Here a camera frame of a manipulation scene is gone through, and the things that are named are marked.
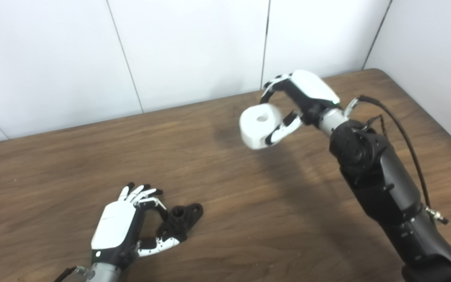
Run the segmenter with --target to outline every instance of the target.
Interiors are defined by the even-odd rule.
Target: black object
[[[73,273],[76,270],[77,266],[73,266],[71,268],[66,268],[64,272],[61,273],[53,282],[61,282],[66,277],[68,277],[71,273]]]
[[[329,101],[304,97],[289,80],[273,85],[260,102],[266,103],[274,91],[282,90],[300,107],[306,125],[318,127],[318,120],[326,110],[340,108]],[[376,99],[360,96],[358,100],[383,109],[399,128],[415,163],[426,205],[430,207],[417,155],[399,120]],[[406,264],[402,270],[405,281],[451,282],[451,245],[437,231],[433,218],[421,203],[417,186],[387,138],[369,126],[349,120],[333,130],[330,152],[337,158],[344,179],[365,213],[382,227]]]
[[[424,174],[422,173],[422,169],[420,168],[420,164],[419,164],[419,159],[417,158],[417,154],[415,153],[415,150],[413,149],[413,145],[410,141],[410,138],[408,137],[408,134],[406,134],[406,130],[403,128],[403,125],[401,125],[401,123],[399,122],[399,119],[379,100],[365,96],[365,95],[359,96],[358,100],[376,105],[377,107],[381,108],[383,111],[385,111],[390,116],[392,121],[396,124],[396,126],[399,129],[399,132],[401,133],[401,135],[403,135],[403,138],[405,139],[406,146],[408,146],[408,150],[410,150],[410,155],[412,155],[413,163],[415,164],[415,169],[417,170],[417,174],[419,175],[420,186],[422,188],[422,192],[424,193],[424,202],[426,202],[426,206],[428,208],[430,208],[431,200],[429,199],[429,192],[428,192],[428,187],[426,185],[426,181],[424,180]]]
[[[176,206],[168,213],[168,219],[163,221],[156,230],[156,236],[162,237],[163,241],[171,237],[179,240],[179,242],[186,241],[186,235],[196,222],[203,215],[203,207],[200,204],[191,204],[187,207]]]

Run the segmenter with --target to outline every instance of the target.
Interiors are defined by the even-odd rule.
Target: black fingertip
[[[154,193],[151,194],[151,196],[159,196],[159,195],[163,195],[163,190],[160,189],[156,189],[156,191],[154,191]]]

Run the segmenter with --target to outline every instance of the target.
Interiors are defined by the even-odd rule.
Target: black cable
[[[415,153],[415,150],[413,149],[412,143],[410,141],[410,138],[406,134],[405,129],[403,128],[403,125],[399,122],[398,118],[379,100],[370,98],[368,96],[361,95],[358,100],[363,102],[368,102],[370,104],[374,104],[377,107],[380,107],[383,111],[385,111],[391,118],[392,121],[396,124],[396,126],[399,129],[399,132],[401,132],[401,135],[403,135],[403,138],[405,139],[406,146],[408,146],[408,150],[410,150],[410,155],[412,155],[413,163],[415,164],[415,168],[417,169],[417,174],[419,175],[420,180],[420,186],[422,187],[422,192],[424,193],[424,201],[426,202],[426,206],[428,208],[431,208],[431,201],[429,200],[429,192],[428,187],[426,186],[426,181],[424,180],[424,174],[422,173],[422,169],[420,168],[419,159],[417,158],[417,154]]]
[[[64,272],[62,272],[62,274],[59,275],[57,277],[57,279],[55,279],[53,282],[61,282],[66,277],[68,277],[71,273],[73,273],[76,270],[76,268],[77,268],[77,266],[73,266],[72,268],[66,268],[66,270],[64,270]]]
[[[382,135],[384,137],[386,137],[387,139],[387,131],[385,130],[385,123],[384,123],[384,117],[380,114],[378,116],[374,116],[373,118],[369,119],[366,123],[365,126],[363,127],[363,130],[368,130],[370,127],[372,127],[373,123],[377,120],[377,119],[381,120],[381,128],[382,128]]]

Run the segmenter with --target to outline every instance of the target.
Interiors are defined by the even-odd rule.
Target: black robotic arm
[[[417,186],[388,139],[370,125],[349,119],[359,102],[380,103],[362,96],[343,110],[330,87],[316,75],[302,70],[280,75],[265,88],[261,105],[255,107],[268,103],[276,91],[284,91],[299,109],[256,142],[245,138],[251,130],[244,126],[245,119],[252,116],[245,113],[255,107],[247,109],[240,118],[247,146],[254,150],[272,146],[302,124],[319,128],[329,136],[330,152],[361,207],[382,227],[405,263],[402,269],[405,281],[451,282],[451,245],[438,232],[434,221],[447,223],[447,220],[430,209],[429,204],[427,207],[422,204]]]

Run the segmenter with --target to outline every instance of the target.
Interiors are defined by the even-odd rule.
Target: cable connector
[[[74,270],[74,273],[86,277],[87,280],[95,275],[95,272],[83,266],[77,266],[76,269]]]
[[[430,209],[428,207],[426,207],[426,212],[428,212],[428,215],[435,219],[436,221],[439,221],[440,223],[443,223],[443,225],[447,225],[449,223],[449,220],[444,218],[444,216],[442,216],[442,214],[440,214],[440,212]]]

